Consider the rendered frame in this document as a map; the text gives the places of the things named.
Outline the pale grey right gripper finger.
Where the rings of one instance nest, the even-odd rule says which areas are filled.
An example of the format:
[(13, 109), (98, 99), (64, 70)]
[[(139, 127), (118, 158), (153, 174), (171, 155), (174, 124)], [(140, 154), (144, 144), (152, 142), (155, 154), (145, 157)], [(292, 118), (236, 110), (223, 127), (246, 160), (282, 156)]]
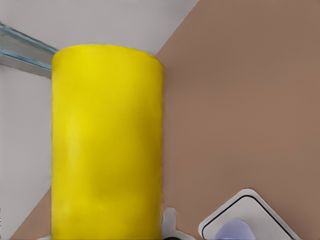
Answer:
[(161, 237), (163, 240), (194, 240), (194, 237), (177, 230), (176, 210), (173, 207), (165, 208), (161, 224)]

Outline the pale purple cup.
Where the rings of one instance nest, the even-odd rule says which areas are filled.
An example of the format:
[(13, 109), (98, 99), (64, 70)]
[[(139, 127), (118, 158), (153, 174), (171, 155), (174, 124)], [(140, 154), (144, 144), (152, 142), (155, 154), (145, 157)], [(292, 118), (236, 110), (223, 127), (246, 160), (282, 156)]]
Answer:
[(213, 237), (214, 240), (256, 240), (251, 228), (239, 219), (224, 223)]

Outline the silver frame post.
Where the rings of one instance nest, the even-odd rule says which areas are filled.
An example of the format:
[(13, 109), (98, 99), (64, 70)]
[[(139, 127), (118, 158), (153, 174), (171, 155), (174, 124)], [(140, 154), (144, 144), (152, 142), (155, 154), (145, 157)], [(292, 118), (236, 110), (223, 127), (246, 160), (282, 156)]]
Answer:
[(0, 22), (0, 65), (50, 79), (52, 58), (58, 51)]

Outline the yellow sauce bottle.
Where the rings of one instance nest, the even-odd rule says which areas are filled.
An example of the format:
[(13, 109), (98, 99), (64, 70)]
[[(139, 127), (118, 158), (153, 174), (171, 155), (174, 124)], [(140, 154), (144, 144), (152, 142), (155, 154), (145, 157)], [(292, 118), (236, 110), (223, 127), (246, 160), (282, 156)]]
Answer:
[(160, 240), (164, 68), (81, 44), (51, 63), (51, 239)]

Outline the white kitchen scale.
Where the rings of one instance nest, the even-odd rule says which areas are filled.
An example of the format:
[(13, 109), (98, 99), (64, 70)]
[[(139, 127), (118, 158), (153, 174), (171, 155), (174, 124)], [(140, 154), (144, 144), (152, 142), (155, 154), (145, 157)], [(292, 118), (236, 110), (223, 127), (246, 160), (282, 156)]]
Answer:
[(212, 239), (229, 220), (245, 222), (257, 240), (300, 240), (294, 230), (253, 189), (244, 188), (198, 226), (203, 239)]

